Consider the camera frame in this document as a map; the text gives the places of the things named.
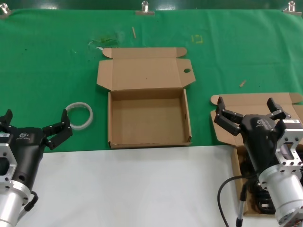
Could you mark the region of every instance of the cardboard box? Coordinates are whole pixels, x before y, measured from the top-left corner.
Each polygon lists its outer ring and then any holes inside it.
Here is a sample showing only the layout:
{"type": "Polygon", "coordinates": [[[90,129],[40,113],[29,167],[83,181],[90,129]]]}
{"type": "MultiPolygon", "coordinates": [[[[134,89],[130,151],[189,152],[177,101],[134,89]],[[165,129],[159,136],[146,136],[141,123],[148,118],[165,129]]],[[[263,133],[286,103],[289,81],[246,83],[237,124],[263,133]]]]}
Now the cardboard box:
{"type": "Polygon", "coordinates": [[[191,141],[185,86],[195,81],[185,48],[105,48],[97,84],[108,93],[111,148],[184,146],[191,141]]]}
{"type": "MultiPolygon", "coordinates": [[[[226,95],[215,95],[212,96],[211,102],[217,105],[219,96],[223,97],[224,103],[227,110],[231,110],[242,115],[246,114],[269,114],[270,111],[267,107],[267,100],[273,98],[274,101],[281,105],[283,110],[291,115],[291,119],[298,119],[302,123],[303,120],[303,105],[295,105],[296,103],[302,102],[303,97],[299,93],[257,93],[257,94],[226,94],[226,95]]],[[[230,144],[234,146],[232,152],[232,170],[234,176],[241,175],[240,163],[243,160],[243,157],[247,154],[247,151],[244,147],[241,134],[238,136],[232,136],[226,130],[221,128],[219,125],[214,123],[215,110],[211,111],[211,117],[214,124],[214,130],[217,136],[217,139],[221,142],[230,144]]],[[[303,150],[303,141],[300,142],[300,145],[297,147],[297,152],[303,150]]],[[[235,181],[236,190],[238,198],[240,197],[240,192],[242,190],[243,184],[246,182],[246,179],[239,179],[235,181]]],[[[251,197],[251,194],[247,194],[247,202],[245,207],[244,215],[246,216],[273,216],[260,214],[258,209],[254,205],[254,201],[251,197]]]]}

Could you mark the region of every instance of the metal clip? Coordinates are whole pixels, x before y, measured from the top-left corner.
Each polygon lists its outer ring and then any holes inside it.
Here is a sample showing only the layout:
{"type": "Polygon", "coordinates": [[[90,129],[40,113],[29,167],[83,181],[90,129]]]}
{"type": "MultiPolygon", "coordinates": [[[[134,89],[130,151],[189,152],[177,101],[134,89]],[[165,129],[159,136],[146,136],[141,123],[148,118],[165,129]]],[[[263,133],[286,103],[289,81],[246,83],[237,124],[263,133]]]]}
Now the metal clip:
{"type": "Polygon", "coordinates": [[[294,9],[295,6],[295,2],[294,1],[290,1],[288,3],[288,8],[286,8],[285,10],[283,10],[284,13],[288,13],[288,14],[292,14],[292,15],[297,15],[297,16],[301,16],[302,12],[296,12],[294,9]]]}
{"type": "Polygon", "coordinates": [[[6,18],[11,14],[11,11],[6,3],[1,3],[0,8],[3,12],[3,14],[0,15],[0,18],[6,18]]]}
{"type": "Polygon", "coordinates": [[[148,1],[143,1],[142,10],[136,11],[136,15],[155,15],[155,12],[148,11],[148,1]]]}

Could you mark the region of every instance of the white tape roll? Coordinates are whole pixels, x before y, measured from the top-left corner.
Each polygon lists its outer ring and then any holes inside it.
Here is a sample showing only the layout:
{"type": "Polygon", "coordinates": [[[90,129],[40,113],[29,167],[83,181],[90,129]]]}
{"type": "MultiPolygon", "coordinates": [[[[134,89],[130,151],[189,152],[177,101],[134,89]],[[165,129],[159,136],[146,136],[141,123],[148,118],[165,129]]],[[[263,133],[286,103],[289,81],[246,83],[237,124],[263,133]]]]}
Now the white tape roll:
{"type": "Polygon", "coordinates": [[[89,119],[83,125],[71,124],[71,128],[74,130],[85,129],[86,127],[88,127],[91,124],[91,122],[93,121],[93,118],[94,118],[93,111],[87,103],[72,103],[66,107],[66,111],[68,113],[71,109],[78,108],[78,107],[86,108],[89,110],[89,119]]]}

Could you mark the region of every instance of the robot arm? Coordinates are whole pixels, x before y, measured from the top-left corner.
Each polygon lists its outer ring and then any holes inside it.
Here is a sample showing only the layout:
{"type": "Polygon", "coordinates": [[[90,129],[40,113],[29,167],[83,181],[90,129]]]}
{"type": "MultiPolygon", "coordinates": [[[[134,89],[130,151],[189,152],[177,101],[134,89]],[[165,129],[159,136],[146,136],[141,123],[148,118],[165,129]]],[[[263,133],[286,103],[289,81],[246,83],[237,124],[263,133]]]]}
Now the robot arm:
{"type": "Polygon", "coordinates": [[[220,97],[214,122],[234,136],[241,133],[260,185],[269,192],[276,208],[280,227],[292,227],[303,221],[303,164],[295,150],[303,138],[303,126],[299,120],[290,120],[272,98],[267,106],[271,111],[268,115],[243,116],[226,110],[220,97]]]}
{"type": "Polygon", "coordinates": [[[8,110],[0,117],[0,226],[14,227],[32,209],[38,196],[32,191],[45,147],[51,150],[70,136],[70,120],[64,109],[61,122],[40,128],[10,125],[8,110]],[[28,202],[30,194],[34,197],[28,202]]]}

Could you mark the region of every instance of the cardboard box flap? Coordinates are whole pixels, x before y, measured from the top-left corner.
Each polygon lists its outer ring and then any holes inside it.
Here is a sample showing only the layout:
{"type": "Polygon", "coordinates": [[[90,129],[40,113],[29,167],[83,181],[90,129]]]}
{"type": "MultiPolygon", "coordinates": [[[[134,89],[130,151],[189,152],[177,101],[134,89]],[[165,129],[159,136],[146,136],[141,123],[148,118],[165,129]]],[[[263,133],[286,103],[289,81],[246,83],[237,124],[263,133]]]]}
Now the cardboard box flap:
{"type": "Polygon", "coordinates": [[[99,62],[97,84],[111,91],[183,88],[194,82],[185,48],[106,48],[112,60],[99,62]]]}
{"type": "Polygon", "coordinates": [[[266,105],[269,98],[276,103],[295,104],[303,101],[300,93],[255,93],[255,94],[224,94],[212,96],[211,102],[217,105],[219,96],[223,97],[226,106],[266,105]]]}
{"type": "Polygon", "coordinates": [[[104,48],[102,52],[112,59],[177,58],[187,53],[185,48],[104,48]]]}
{"type": "MultiPolygon", "coordinates": [[[[267,100],[273,98],[274,101],[281,105],[289,114],[299,120],[303,119],[303,105],[292,105],[303,101],[303,97],[299,93],[256,93],[256,94],[224,94],[211,97],[211,102],[217,104],[219,96],[223,97],[226,109],[245,114],[268,114],[267,100]]],[[[226,130],[214,123],[216,112],[211,111],[211,117],[217,139],[220,142],[233,146],[242,146],[243,139],[239,134],[232,136],[226,130]]]]}

